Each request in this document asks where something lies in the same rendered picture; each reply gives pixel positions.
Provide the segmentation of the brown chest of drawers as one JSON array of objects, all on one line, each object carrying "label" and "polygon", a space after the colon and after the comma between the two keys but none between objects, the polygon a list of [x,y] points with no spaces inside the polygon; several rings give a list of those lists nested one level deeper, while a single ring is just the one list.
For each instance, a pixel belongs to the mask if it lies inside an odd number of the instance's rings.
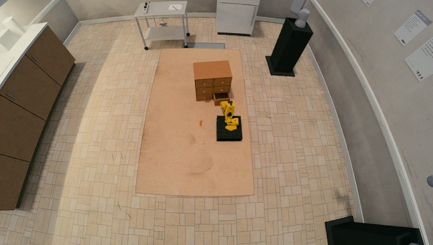
[{"label": "brown chest of drawers", "polygon": [[[210,62],[196,62],[193,63],[194,67],[194,79],[195,79],[195,91],[196,88],[196,80],[203,79],[213,79],[213,85],[208,86],[212,87],[212,99],[213,100],[213,87],[214,87],[214,79],[216,78],[231,78],[232,82],[232,72],[229,65],[229,61],[210,61]],[[231,87],[230,82],[230,87]]]}]

